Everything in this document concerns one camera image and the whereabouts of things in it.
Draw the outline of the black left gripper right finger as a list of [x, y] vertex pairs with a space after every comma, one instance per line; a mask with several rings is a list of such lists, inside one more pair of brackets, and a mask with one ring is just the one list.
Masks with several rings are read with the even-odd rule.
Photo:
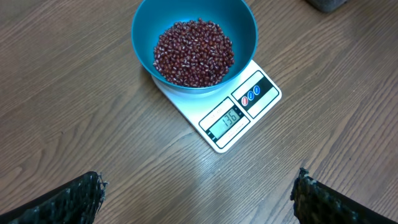
[[300, 224], [397, 224], [310, 177], [303, 167], [290, 199]]

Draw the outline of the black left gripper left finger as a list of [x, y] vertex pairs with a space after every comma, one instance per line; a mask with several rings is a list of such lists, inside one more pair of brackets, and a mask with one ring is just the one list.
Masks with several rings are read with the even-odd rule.
[[108, 183], [89, 171], [1, 215], [10, 224], [92, 224], [106, 198]]

